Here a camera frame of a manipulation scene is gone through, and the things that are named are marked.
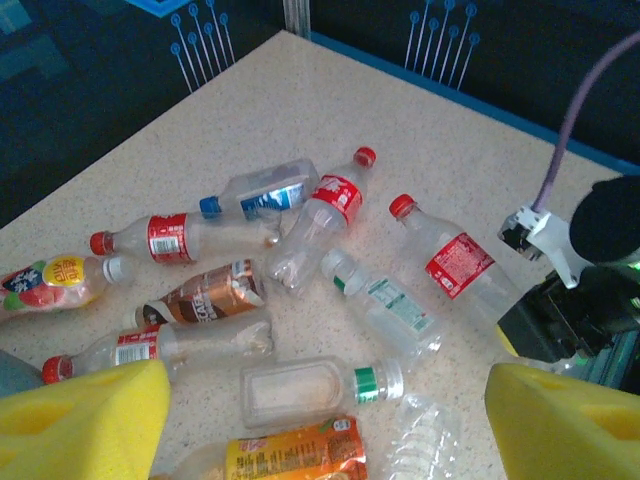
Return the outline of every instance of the white bottle cap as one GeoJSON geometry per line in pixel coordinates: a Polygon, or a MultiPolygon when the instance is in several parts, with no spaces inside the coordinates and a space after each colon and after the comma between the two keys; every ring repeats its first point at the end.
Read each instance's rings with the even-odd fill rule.
{"type": "Polygon", "coordinates": [[[394,400],[404,394],[404,377],[400,362],[394,358],[380,361],[387,374],[387,400],[394,400]]]}
{"type": "Polygon", "coordinates": [[[133,328],[140,328],[138,322],[136,322],[138,309],[136,308],[132,312],[127,312],[122,317],[122,326],[125,330],[131,330],[133,328]]]}
{"type": "Polygon", "coordinates": [[[102,262],[102,272],[107,282],[111,284],[128,283],[133,280],[133,267],[131,262],[124,257],[107,258],[102,262]]]}
{"type": "Polygon", "coordinates": [[[345,258],[349,258],[350,255],[340,248],[332,248],[322,259],[320,268],[322,274],[329,280],[333,280],[333,270],[342,262],[345,258]]]}

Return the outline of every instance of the colorful label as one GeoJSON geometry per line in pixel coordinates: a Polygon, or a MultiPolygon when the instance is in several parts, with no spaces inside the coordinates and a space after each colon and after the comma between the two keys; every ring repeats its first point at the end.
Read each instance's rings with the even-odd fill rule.
{"type": "Polygon", "coordinates": [[[400,318],[415,333],[422,333],[433,323],[420,304],[388,278],[376,282],[367,292],[400,318]]]}
{"type": "MultiPolygon", "coordinates": [[[[84,282],[84,258],[59,256],[49,261],[40,260],[29,267],[5,277],[1,282],[0,299],[7,312],[45,311],[64,308],[60,305],[65,288],[73,288],[84,282]]],[[[93,297],[67,306],[80,307],[93,297]]]]}
{"type": "Polygon", "coordinates": [[[242,206],[242,210],[245,212],[245,217],[247,217],[248,220],[252,220],[255,218],[254,211],[257,208],[284,211],[302,205],[304,200],[304,183],[297,183],[242,200],[240,206],[242,206]]]}
{"type": "Polygon", "coordinates": [[[354,417],[260,438],[232,440],[227,480],[367,480],[354,417]]]}
{"type": "Polygon", "coordinates": [[[461,233],[427,263],[425,270],[453,300],[494,263],[473,238],[461,233]]]}
{"type": "Polygon", "coordinates": [[[264,306],[253,268],[243,259],[187,280],[142,307],[145,324],[210,322],[264,306]]]}
{"type": "Polygon", "coordinates": [[[149,252],[158,263],[190,262],[187,251],[187,214],[155,215],[149,219],[149,252]]]}
{"type": "Polygon", "coordinates": [[[158,358],[158,332],[160,325],[146,327],[136,333],[127,333],[118,337],[115,352],[115,365],[158,358]]]}
{"type": "Polygon", "coordinates": [[[362,194],[358,187],[337,175],[323,176],[311,197],[333,206],[344,215],[347,225],[353,222],[362,206],[362,194]]]}
{"type": "Polygon", "coordinates": [[[380,389],[373,368],[358,368],[355,370],[358,404],[372,403],[378,400],[380,389]]]}
{"type": "Polygon", "coordinates": [[[84,282],[84,258],[56,257],[43,271],[44,281],[55,287],[73,287],[84,282]]]}

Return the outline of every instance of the yellow sponge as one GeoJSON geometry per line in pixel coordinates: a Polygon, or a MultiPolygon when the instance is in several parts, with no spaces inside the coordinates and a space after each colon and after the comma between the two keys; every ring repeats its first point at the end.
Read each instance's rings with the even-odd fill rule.
{"type": "Polygon", "coordinates": [[[640,477],[640,397],[501,364],[485,404],[510,480],[640,477]]]}
{"type": "Polygon", "coordinates": [[[159,360],[0,399],[0,480],[147,479],[169,410],[159,360]]]}

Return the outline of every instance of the red bottle cap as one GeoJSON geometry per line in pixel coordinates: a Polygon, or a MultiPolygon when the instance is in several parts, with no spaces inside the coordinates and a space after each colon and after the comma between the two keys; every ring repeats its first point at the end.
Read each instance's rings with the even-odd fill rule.
{"type": "Polygon", "coordinates": [[[369,147],[360,147],[353,154],[353,161],[365,168],[371,168],[376,163],[376,152],[369,147]]]}
{"type": "Polygon", "coordinates": [[[91,235],[89,247],[96,255],[110,255],[113,253],[113,237],[110,232],[96,232],[91,235]]]}
{"type": "Polygon", "coordinates": [[[42,380],[47,385],[73,377],[73,362],[69,355],[51,357],[42,366],[42,380]]]}
{"type": "Polygon", "coordinates": [[[403,218],[409,213],[409,207],[412,207],[415,204],[416,201],[411,198],[411,195],[403,193],[391,202],[391,205],[389,205],[389,211],[395,218],[403,218]]]}

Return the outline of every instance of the white table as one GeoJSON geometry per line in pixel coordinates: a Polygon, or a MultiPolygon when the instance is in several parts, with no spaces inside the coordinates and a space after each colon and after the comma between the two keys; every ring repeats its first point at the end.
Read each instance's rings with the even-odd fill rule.
{"type": "MultiPolygon", "coordinates": [[[[387,208],[407,192],[425,210],[465,226],[523,290],[549,271],[545,261],[529,263],[503,245],[496,231],[537,192],[550,144],[287,33],[0,230],[0,270],[56,253],[88,252],[92,232],[123,228],[151,213],[194,208],[234,174],[299,157],[313,159],[322,174],[349,160],[362,144],[377,151],[378,163],[366,209],[344,242],[360,259],[390,270],[397,265],[404,232],[387,208]]],[[[594,181],[612,176],[567,155],[549,208],[569,218],[594,181]]],[[[220,261],[146,265],[134,288],[112,291],[82,311],[7,322],[0,348],[38,367],[49,356],[77,353],[120,328],[126,311],[220,261]]],[[[302,301],[272,304],[279,357],[337,354],[356,365],[378,357],[381,347],[343,307],[320,277],[302,301]]],[[[448,305],[438,308],[451,322],[449,338],[411,390],[462,412],[460,479],[504,478],[484,411],[488,366],[477,360],[473,336],[460,330],[466,319],[452,315],[448,305]]],[[[200,374],[175,387],[154,473],[172,470],[205,443],[262,433],[243,429],[239,385],[224,378],[228,375],[200,374]]],[[[356,412],[371,458],[386,445],[394,408],[386,403],[356,412]]]]}

